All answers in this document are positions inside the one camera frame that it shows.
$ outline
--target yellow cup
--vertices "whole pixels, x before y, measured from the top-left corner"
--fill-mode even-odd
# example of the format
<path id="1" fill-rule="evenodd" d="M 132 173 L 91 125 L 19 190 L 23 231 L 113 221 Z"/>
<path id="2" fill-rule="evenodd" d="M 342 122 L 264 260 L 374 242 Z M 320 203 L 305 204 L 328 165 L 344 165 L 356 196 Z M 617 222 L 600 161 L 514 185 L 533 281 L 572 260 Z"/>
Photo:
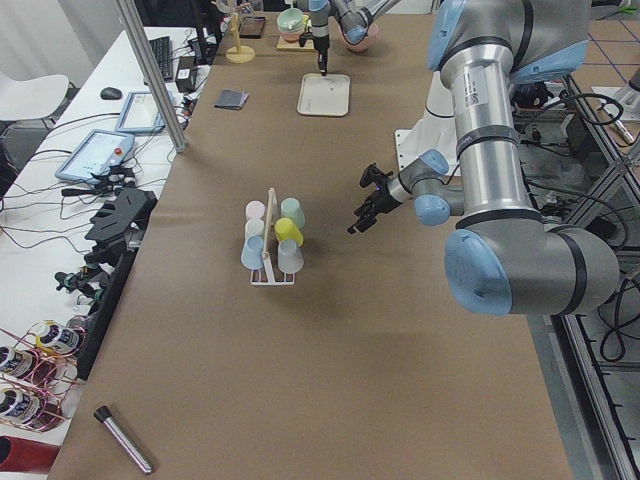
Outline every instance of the yellow cup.
<path id="1" fill-rule="evenodd" d="M 296 224 L 293 223 L 293 220 L 290 218 L 281 218 L 276 224 L 273 226 L 273 229 L 276 232 L 276 237 L 279 242 L 284 242 L 285 240 L 295 240 L 299 246 L 302 246 L 302 242 L 304 241 L 304 237 L 302 233 L 296 227 Z"/>

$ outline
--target small bowl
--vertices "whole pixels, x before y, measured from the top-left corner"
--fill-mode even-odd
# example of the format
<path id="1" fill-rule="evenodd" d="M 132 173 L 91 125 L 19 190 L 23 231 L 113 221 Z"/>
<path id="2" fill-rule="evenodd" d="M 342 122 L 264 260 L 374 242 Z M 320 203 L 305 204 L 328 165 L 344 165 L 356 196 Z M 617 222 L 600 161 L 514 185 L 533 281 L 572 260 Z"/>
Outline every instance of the small bowl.
<path id="1" fill-rule="evenodd" d="M 304 32 L 304 26 L 300 28 L 297 32 L 285 32 L 278 28 L 278 32 L 280 32 L 280 36 L 285 42 L 295 43 L 300 38 L 302 32 Z"/>
<path id="2" fill-rule="evenodd" d="M 287 8 L 278 15 L 278 30 L 284 33 L 297 33 L 304 29 L 304 13 L 299 8 Z"/>
<path id="3" fill-rule="evenodd" d="M 372 23 L 371 25 L 369 25 L 367 35 L 362 39 L 360 43 L 352 44 L 349 43 L 346 38 L 344 38 L 344 35 L 340 35 L 340 37 L 348 50 L 357 53 L 364 52 L 366 49 L 368 49 L 373 44 L 373 42 L 375 42 L 378 33 L 380 33 L 380 27 L 378 27 L 377 23 Z"/>

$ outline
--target white tray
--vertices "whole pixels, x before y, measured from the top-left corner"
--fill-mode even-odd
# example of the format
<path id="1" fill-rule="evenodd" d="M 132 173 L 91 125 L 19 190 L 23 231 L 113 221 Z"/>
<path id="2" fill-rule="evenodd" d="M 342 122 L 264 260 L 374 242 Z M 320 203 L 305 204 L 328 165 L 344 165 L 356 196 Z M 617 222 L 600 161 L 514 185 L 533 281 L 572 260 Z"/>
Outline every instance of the white tray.
<path id="1" fill-rule="evenodd" d="M 302 77 L 298 113 L 320 117 L 344 117 L 349 111 L 349 77 L 307 73 Z"/>

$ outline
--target pink bowl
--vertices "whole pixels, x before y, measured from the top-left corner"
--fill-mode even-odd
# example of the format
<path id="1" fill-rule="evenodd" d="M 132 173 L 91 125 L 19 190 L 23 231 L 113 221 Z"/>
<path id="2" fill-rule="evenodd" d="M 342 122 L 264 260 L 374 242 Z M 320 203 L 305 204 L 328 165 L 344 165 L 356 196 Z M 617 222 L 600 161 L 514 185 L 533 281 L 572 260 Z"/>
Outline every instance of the pink bowl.
<path id="1" fill-rule="evenodd" d="M 289 43 L 295 43 L 298 41 L 298 38 L 300 38 L 300 34 L 302 32 L 304 32 L 304 26 L 300 29 L 300 31 L 298 32 L 283 32 L 282 30 L 278 29 L 278 32 L 280 32 L 280 36 Z"/>
<path id="2" fill-rule="evenodd" d="M 378 27 L 378 24 L 372 23 L 369 26 L 369 30 L 367 31 L 367 36 L 364 37 L 360 43 L 356 43 L 355 45 L 353 45 L 349 43 L 346 38 L 344 38 L 344 35 L 341 35 L 341 39 L 345 46 L 352 52 L 364 52 L 373 44 L 373 42 L 375 42 L 379 32 L 380 28 Z"/>

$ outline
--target black cap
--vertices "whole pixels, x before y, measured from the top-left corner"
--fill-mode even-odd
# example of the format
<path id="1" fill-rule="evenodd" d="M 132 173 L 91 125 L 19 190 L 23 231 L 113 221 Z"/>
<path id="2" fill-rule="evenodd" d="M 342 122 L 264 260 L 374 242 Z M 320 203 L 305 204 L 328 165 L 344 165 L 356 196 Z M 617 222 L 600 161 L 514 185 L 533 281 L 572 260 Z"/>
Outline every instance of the black cap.
<path id="1" fill-rule="evenodd" d="M 636 92 L 640 92 L 640 68 L 636 70 L 636 73 L 634 73 L 631 80 L 629 80 L 629 86 Z"/>
<path id="2" fill-rule="evenodd" d="M 111 412 L 106 405 L 101 406 L 98 410 L 93 412 L 93 416 L 98 419 L 100 423 L 104 423 L 107 418 L 111 418 Z"/>

